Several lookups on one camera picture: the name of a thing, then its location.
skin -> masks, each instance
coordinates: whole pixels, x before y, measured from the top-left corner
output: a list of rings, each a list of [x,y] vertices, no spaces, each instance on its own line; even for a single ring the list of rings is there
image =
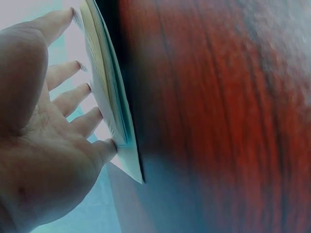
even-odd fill
[[[47,65],[48,46],[72,16],[54,11],[0,31],[0,232],[66,215],[117,152],[112,140],[87,141],[102,120],[98,108],[66,120],[91,92],[86,83],[50,101],[49,91],[80,69],[76,61]]]

book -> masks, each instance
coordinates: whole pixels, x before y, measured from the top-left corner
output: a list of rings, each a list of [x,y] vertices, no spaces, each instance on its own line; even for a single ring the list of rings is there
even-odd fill
[[[85,35],[89,61],[82,63],[82,70],[90,76],[92,94],[118,148],[112,163],[143,183],[131,112],[107,26],[95,0],[79,4],[73,6],[73,20]]]

